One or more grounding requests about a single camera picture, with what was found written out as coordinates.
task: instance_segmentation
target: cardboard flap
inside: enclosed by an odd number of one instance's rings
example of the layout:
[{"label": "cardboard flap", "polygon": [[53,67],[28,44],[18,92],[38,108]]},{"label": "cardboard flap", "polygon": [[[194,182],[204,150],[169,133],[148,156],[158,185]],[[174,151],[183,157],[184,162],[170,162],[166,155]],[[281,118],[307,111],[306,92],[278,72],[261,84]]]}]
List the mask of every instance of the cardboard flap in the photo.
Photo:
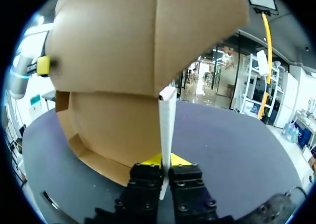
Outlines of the cardboard flap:
[{"label": "cardboard flap", "polygon": [[153,95],[157,0],[62,0],[46,53],[59,91]]},{"label": "cardboard flap", "polygon": [[158,96],[247,23],[245,0],[60,0],[46,53],[59,91]]},{"label": "cardboard flap", "polygon": [[130,171],[129,167],[90,151],[83,144],[78,134],[73,136],[68,142],[76,156],[87,166],[110,180],[122,186],[127,186]]},{"label": "cardboard flap", "polygon": [[245,0],[157,0],[155,93],[248,22]]},{"label": "cardboard flap", "polygon": [[88,150],[82,142],[79,134],[75,134],[71,139],[69,139],[68,144],[77,157],[80,157]]},{"label": "cardboard flap", "polygon": [[85,146],[132,167],[161,152],[158,99],[114,93],[71,93],[72,118]]},{"label": "cardboard flap", "polygon": [[69,96],[70,96],[69,92],[60,92],[60,91],[55,92],[55,100],[56,100],[55,110],[56,110],[56,112],[68,110],[68,108],[69,108]]},{"label": "cardboard flap", "polygon": [[127,186],[130,167],[101,157],[89,150],[82,153],[79,159],[102,176],[105,176],[122,186]]}]

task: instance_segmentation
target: metal shelving unit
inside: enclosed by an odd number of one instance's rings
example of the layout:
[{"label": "metal shelving unit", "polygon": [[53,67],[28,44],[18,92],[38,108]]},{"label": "metal shelving unit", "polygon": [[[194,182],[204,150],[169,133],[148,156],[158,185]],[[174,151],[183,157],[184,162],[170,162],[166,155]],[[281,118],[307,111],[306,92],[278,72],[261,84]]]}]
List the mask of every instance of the metal shelving unit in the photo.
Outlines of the metal shelving unit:
[{"label": "metal shelving unit", "polygon": [[[263,77],[259,74],[259,65],[258,59],[253,54],[250,54],[243,59],[242,69],[240,72],[240,80],[239,80],[239,90],[236,103],[234,105],[234,111],[242,114],[246,114],[252,117],[257,117],[257,113],[255,112],[247,112],[245,110],[247,102],[257,104],[261,106],[261,101],[256,101],[253,99],[256,84],[258,79],[263,79]],[[272,67],[272,77],[271,77],[271,87],[269,88],[269,96],[268,100],[271,100],[271,104],[266,104],[265,107],[268,108],[269,114],[271,116],[273,106],[276,101],[278,90],[273,90],[273,85],[278,85],[279,80],[279,69],[273,65]]]}]

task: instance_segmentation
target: black cable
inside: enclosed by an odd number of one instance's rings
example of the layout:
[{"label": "black cable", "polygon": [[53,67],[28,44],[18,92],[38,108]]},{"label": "black cable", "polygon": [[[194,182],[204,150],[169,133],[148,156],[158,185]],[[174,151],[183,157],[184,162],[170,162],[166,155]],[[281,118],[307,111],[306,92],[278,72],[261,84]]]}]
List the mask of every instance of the black cable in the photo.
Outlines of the black cable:
[{"label": "black cable", "polygon": [[302,187],[299,187],[299,186],[296,186],[296,187],[293,187],[292,189],[290,189],[288,192],[285,193],[285,196],[289,196],[290,193],[291,193],[293,190],[295,190],[295,189],[300,190],[300,192],[303,193],[303,195],[305,196],[305,198],[307,198],[306,192],[302,189]]}]

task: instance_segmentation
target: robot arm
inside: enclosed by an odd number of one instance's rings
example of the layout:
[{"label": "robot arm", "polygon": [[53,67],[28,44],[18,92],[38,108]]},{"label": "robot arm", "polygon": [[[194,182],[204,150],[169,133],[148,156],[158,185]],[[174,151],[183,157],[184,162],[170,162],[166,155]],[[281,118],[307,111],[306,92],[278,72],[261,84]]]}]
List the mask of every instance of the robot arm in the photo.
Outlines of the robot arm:
[{"label": "robot arm", "polygon": [[37,58],[44,55],[44,43],[53,24],[43,24],[25,31],[10,69],[8,89],[14,99],[25,95],[29,78],[37,71]]}]

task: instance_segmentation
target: gray table surface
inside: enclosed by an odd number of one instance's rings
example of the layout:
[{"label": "gray table surface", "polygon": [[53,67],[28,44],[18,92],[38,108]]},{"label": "gray table surface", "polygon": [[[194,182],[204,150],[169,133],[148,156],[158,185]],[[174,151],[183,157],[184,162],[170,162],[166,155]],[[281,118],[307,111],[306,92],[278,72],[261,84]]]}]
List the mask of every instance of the gray table surface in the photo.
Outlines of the gray table surface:
[{"label": "gray table surface", "polygon": [[55,90],[47,92],[47,93],[43,94],[41,97],[43,97],[45,100],[55,102]]},{"label": "gray table surface", "polygon": [[[218,215],[235,219],[275,193],[300,186],[298,174],[282,145],[260,121],[230,110],[177,102],[172,152],[197,162]],[[120,185],[86,166],[68,148],[57,114],[51,110],[26,128],[23,157],[28,183],[48,223],[60,220],[40,197],[42,191],[82,223],[94,208],[114,211]],[[300,194],[293,195],[300,202]],[[168,189],[159,204],[158,222],[174,223]]]}]

